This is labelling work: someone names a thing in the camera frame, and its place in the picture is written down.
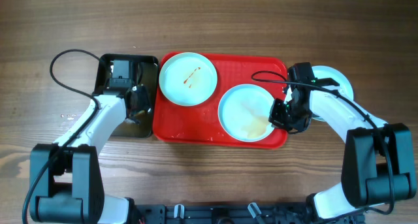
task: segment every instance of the dirty plate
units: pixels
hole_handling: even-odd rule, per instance
[[[206,57],[185,52],[170,58],[159,74],[159,87],[164,96],[180,106],[195,106],[215,91],[217,73]]]
[[[257,142],[273,131],[268,122],[273,102],[273,96],[260,86],[235,86],[219,102],[219,122],[231,137],[242,142]]]

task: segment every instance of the wooden table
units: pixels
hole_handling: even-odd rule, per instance
[[[329,65],[355,100],[413,133],[418,159],[418,0],[0,0],[0,222],[18,223],[29,152],[51,143],[88,100],[55,84],[51,59],[69,48],[173,50]],[[69,54],[56,76],[91,92],[94,59]],[[340,181],[344,144],[326,123],[273,151],[111,138],[99,156],[107,193],[138,204],[302,201]],[[368,223],[416,223],[418,199]]]

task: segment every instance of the beige food residue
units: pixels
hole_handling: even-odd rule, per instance
[[[251,123],[242,127],[242,130],[247,132],[247,137],[257,138],[265,134],[267,125],[269,124],[268,118],[266,116],[258,116],[255,111],[245,103],[241,103],[241,105],[253,116]]]

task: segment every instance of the black wire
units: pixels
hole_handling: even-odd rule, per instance
[[[57,78],[54,76],[54,73],[52,72],[52,68],[54,66],[55,61],[62,56],[63,54],[69,53],[69,52],[82,52],[85,54],[90,55],[91,57],[94,57],[95,59],[97,59],[101,64],[103,64],[103,61],[98,58],[96,55],[92,54],[91,52],[87,52],[85,50],[79,50],[79,49],[71,49],[71,50],[66,50],[64,52],[59,53],[57,56],[55,56],[53,58],[53,60],[51,61],[51,65],[50,65],[50,74],[52,77],[52,80],[55,81],[55,83],[59,84],[61,87],[66,88],[70,91],[79,93],[83,96],[89,97],[91,100],[93,100],[93,102],[95,103],[95,108],[93,110],[93,112],[91,113],[91,115],[89,116],[89,118],[80,126],[80,128],[77,129],[77,131],[71,135],[71,137],[57,150],[57,152],[55,152],[50,158],[49,160],[45,163],[45,165],[40,169],[39,173],[37,174],[37,176],[35,177],[35,179],[33,180],[33,183],[31,184],[29,191],[26,194],[26,198],[25,198],[25,202],[24,202],[24,206],[23,206],[23,210],[22,210],[22,222],[24,224],[27,224],[27,208],[29,206],[29,201],[31,200],[31,196],[40,180],[40,178],[42,177],[42,175],[45,173],[46,169],[56,161],[57,157],[59,154],[63,153],[63,151],[65,150],[65,148],[74,140],[77,138],[78,134],[80,134],[81,131],[83,131],[83,129],[90,123],[90,121],[95,117],[96,113],[99,111],[99,102],[96,98],[94,98],[92,95],[88,94],[88,93],[84,93],[83,91],[71,88],[69,86],[66,86],[65,84],[61,83],[59,80],[57,80]]]
[[[389,149],[387,147],[387,143],[383,141],[381,134],[378,130],[378,127],[376,126],[376,124],[370,119],[368,114],[365,114],[356,104],[352,103],[349,99],[341,96],[338,91],[335,90],[329,90],[326,88],[322,88],[322,87],[318,87],[315,85],[311,85],[311,84],[303,84],[303,83],[298,83],[298,82],[290,82],[290,81],[280,81],[280,80],[264,80],[264,79],[258,79],[255,78],[254,76],[260,73],[270,73],[270,74],[275,74],[278,76],[281,76],[284,80],[285,78],[276,72],[272,72],[272,71],[257,71],[256,73],[251,75],[251,79],[255,80],[255,81],[259,81],[259,82],[268,82],[268,83],[277,83],[277,84],[294,84],[294,85],[299,85],[299,86],[305,86],[308,87],[310,89],[314,89],[314,90],[318,90],[318,91],[323,91],[326,93],[330,93],[335,95],[337,98],[341,98],[343,101],[345,101],[348,105],[350,105],[351,107],[354,108],[354,110],[356,110],[373,128],[373,133],[378,141],[379,144],[381,145],[382,149],[383,149],[383,153],[384,156],[386,158],[386,164],[387,164],[387,170],[389,173],[389,196],[391,198],[391,200],[389,201],[389,208],[386,211],[377,209],[377,208],[373,208],[373,207],[367,207],[365,208],[365,210],[371,210],[374,212],[377,212],[379,214],[383,214],[383,215],[388,215],[393,211],[394,208],[394,183],[393,183],[393,170],[392,170],[392,161],[391,161],[391,157],[389,156]]]

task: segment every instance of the table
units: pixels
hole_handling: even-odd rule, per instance
[[[418,159],[418,0],[0,0],[0,222],[18,223],[29,153],[51,143],[89,101],[56,85],[60,51],[153,55],[178,51],[272,56],[328,65],[355,100],[405,123]],[[94,59],[57,62],[64,83],[92,92]],[[303,201],[340,181],[344,144],[314,121],[278,150],[111,138],[99,156],[106,193],[137,204]],[[416,223],[418,199],[368,223]]]

